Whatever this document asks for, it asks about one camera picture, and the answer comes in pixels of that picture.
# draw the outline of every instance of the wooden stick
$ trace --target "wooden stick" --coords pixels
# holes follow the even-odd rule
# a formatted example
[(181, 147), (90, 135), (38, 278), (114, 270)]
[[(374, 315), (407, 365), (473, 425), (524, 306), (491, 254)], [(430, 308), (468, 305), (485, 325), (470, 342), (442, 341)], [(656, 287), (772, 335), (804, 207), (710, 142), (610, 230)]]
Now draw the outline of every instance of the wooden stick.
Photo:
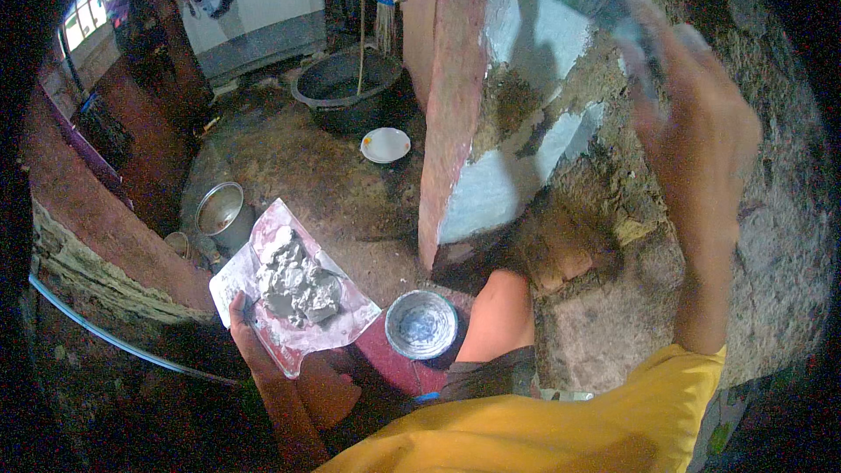
[(357, 95), (363, 93), (363, 67), (365, 66), (365, 0), (359, 0), (359, 82)]

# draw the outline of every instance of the metal bowl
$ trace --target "metal bowl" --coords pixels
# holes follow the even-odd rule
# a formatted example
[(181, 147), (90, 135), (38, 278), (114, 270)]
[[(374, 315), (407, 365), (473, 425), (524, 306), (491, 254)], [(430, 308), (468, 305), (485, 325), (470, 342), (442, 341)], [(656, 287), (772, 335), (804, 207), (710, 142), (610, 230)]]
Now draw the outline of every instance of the metal bowl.
[(412, 360), (441, 356), (456, 339), (456, 309), (440, 294), (412, 290), (385, 313), (385, 337), (395, 351)]
[(232, 254), (246, 244), (253, 226), (254, 209), (245, 202), (242, 187), (233, 181), (217, 184), (198, 204), (198, 231)]

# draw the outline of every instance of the orange cloth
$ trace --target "orange cloth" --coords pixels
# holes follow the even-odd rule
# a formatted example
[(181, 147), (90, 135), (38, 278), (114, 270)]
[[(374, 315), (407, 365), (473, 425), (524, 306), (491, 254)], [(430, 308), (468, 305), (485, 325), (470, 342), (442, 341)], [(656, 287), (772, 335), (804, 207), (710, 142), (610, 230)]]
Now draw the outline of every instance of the orange cloth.
[(319, 471), (685, 471), (726, 349), (672, 344), (588, 402), (503, 395), (422, 408)]

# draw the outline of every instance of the blue pipe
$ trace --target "blue pipe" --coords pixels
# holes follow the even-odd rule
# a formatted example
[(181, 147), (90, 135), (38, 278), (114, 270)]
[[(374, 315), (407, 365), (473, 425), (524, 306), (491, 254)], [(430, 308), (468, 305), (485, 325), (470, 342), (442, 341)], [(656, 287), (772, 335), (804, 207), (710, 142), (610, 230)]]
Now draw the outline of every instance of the blue pipe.
[(239, 380), (231, 380), (230, 378), (223, 378), (221, 376), (217, 376), (216, 374), (205, 373), (204, 371), (199, 371), (198, 369), (193, 369), (190, 367), (185, 367), (181, 364), (176, 364), (175, 362), (171, 362), (169, 360), (164, 360), (158, 356), (155, 356), (152, 353), (148, 353), (142, 349), (137, 349), (133, 345), (129, 345), (127, 342), (122, 341), (119, 338), (115, 338), (110, 332), (103, 331), (96, 325), (91, 324), (85, 318), (79, 316), (79, 314), (70, 308), (70, 306), (65, 303), (64, 301), (60, 300), (55, 294), (53, 294), (49, 289), (47, 289), (41, 281), (35, 277), (32, 273), (29, 273), (29, 283), (37, 289), (38, 292), (41, 293), (41, 296), (46, 298), (49, 303), (52, 303), (56, 306), (59, 311), (64, 312), (71, 320), (75, 321), (88, 331), (96, 334), (101, 339), (105, 340), (112, 345), (115, 345), (122, 349), (127, 353), (131, 353), (134, 356), (146, 360), (147, 362), (152, 362), (153, 364), (160, 365), (164, 369), (168, 369), (170, 371), (174, 371), (176, 373), (186, 374), (188, 376), (193, 376), (194, 378), (200, 378), (206, 381), (214, 381), (220, 384), (225, 385), (240, 385), (242, 382)]

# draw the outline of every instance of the aluminum pot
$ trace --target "aluminum pot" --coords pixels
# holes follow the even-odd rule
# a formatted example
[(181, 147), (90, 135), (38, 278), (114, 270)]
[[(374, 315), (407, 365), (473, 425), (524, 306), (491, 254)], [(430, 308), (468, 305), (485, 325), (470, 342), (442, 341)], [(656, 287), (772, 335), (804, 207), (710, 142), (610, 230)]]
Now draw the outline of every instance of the aluminum pot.
[(253, 226), (254, 208), (246, 203), (242, 187), (233, 181), (217, 184), (198, 204), (196, 228), (230, 254), (248, 242)]

